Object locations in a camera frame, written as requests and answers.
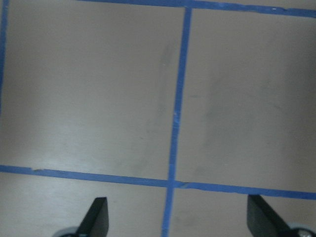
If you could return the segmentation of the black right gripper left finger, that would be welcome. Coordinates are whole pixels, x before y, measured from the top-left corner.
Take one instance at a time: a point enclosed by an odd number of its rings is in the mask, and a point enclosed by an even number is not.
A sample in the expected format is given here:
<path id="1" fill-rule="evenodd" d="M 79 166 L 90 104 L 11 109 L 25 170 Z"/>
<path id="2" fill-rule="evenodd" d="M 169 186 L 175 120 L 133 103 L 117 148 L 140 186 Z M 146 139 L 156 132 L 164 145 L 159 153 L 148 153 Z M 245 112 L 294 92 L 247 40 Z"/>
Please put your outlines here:
<path id="1" fill-rule="evenodd" d="M 76 237 L 106 237 L 109 231 L 109 212 L 106 197 L 94 199 L 81 224 Z"/>

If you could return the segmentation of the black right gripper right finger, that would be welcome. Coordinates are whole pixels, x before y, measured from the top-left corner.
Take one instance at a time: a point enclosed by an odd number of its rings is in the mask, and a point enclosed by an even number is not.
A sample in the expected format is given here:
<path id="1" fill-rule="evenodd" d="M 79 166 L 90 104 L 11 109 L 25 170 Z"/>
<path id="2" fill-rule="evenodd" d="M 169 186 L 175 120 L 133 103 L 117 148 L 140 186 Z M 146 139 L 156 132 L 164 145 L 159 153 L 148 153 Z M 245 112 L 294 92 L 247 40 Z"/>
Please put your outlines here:
<path id="1" fill-rule="evenodd" d="M 293 237 L 284 220 L 260 195 L 247 197 L 247 227 L 253 237 Z"/>

